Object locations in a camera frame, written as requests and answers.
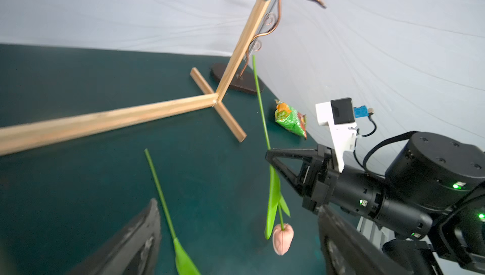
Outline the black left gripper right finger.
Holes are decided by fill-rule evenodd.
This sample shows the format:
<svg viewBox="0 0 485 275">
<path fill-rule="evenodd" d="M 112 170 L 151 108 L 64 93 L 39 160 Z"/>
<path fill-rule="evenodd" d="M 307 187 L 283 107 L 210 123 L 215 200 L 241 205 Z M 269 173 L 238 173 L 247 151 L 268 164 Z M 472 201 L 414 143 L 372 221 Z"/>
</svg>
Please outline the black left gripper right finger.
<svg viewBox="0 0 485 275">
<path fill-rule="evenodd" d="M 322 205 L 318 231 L 327 274 L 409 274 L 346 220 Z"/>
</svg>

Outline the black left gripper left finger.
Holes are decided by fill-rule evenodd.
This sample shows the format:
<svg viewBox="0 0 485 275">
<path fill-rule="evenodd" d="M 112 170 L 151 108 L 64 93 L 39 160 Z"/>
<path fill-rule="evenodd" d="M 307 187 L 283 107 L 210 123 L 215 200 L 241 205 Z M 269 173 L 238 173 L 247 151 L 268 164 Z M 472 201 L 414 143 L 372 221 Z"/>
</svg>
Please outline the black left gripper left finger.
<svg viewBox="0 0 485 275">
<path fill-rule="evenodd" d="M 160 247 L 156 199 L 68 274 L 154 274 Z"/>
</svg>

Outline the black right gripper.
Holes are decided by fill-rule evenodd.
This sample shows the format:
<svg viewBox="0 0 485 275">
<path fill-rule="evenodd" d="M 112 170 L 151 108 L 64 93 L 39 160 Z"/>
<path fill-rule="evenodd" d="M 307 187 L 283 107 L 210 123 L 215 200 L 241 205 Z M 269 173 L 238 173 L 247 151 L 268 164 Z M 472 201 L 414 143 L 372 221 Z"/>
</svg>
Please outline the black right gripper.
<svg viewBox="0 0 485 275">
<path fill-rule="evenodd" d="M 303 208 L 316 213 L 317 208 L 333 203 L 348 213 L 376 218 L 383 204 L 380 180 L 346 166 L 339 172 L 334 166 L 332 149 L 270 149 L 266 160 L 284 180 L 303 197 Z"/>
</svg>

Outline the orange tulip green stem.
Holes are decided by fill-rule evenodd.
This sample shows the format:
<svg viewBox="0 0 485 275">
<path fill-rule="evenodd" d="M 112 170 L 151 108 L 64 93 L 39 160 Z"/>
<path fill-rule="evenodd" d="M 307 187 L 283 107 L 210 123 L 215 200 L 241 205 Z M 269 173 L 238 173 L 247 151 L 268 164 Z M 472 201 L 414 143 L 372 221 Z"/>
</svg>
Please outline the orange tulip green stem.
<svg viewBox="0 0 485 275">
<path fill-rule="evenodd" d="M 144 150 L 145 157 L 147 159 L 147 162 L 149 164 L 149 168 L 152 174 L 152 178 L 154 180 L 155 187 L 157 189 L 157 193 L 159 195 L 160 203 L 162 205 L 162 209 L 165 215 L 165 219 L 167 221 L 167 225 L 169 228 L 169 232 L 171 235 L 171 238 L 173 240 L 173 246 L 174 246 L 174 253 L 175 253 L 175 265 L 176 265 L 176 270 L 178 274 L 181 275 L 201 275 L 199 272 L 198 268 L 192 261 L 191 257 L 188 255 L 188 253 L 184 250 L 182 244 L 180 243 L 176 231 L 173 226 L 173 221 L 170 216 L 170 212 L 167 206 L 167 203 L 165 201 L 165 197 L 160 185 L 159 178 L 157 176 L 156 170 L 154 163 L 152 161 L 151 155 L 149 153 L 148 149 Z"/>
</svg>

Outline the pink tulip green stem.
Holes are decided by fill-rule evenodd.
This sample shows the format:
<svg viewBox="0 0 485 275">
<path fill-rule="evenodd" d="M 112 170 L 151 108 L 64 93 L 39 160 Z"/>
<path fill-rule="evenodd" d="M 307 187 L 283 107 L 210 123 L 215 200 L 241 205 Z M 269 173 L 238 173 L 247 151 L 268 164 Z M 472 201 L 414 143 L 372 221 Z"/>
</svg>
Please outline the pink tulip green stem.
<svg viewBox="0 0 485 275">
<path fill-rule="evenodd" d="M 251 56 L 253 65 L 253 76 L 255 80 L 256 95 L 258 98 L 258 105 L 261 114 L 261 122 L 263 125 L 266 149 L 270 150 L 270 138 L 267 130 L 265 112 L 263 108 L 263 101 L 261 97 L 260 82 L 256 71 L 255 55 Z M 266 211 L 266 225 L 265 238 L 272 239 L 272 246 L 278 256 L 283 256 L 288 253 L 291 243 L 294 238 L 294 230 L 290 224 L 284 222 L 284 214 L 290 216 L 289 208 L 281 193 L 281 182 L 276 172 L 276 169 L 270 165 L 270 183 L 269 183 L 269 199 Z"/>
</svg>

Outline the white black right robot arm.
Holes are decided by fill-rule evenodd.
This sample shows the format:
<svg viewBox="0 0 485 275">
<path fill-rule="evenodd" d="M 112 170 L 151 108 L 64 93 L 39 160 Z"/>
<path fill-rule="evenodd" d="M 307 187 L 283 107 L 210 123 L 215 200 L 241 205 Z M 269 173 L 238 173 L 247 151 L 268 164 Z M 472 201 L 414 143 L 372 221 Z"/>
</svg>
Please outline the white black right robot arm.
<svg viewBox="0 0 485 275">
<path fill-rule="evenodd" d="M 334 149 L 271 149 L 266 160 L 318 215 L 328 274 L 441 274 L 437 258 L 484 272 L 484 152 L 429 132 L 384 176 L 337 168 Z"/>
</svg>

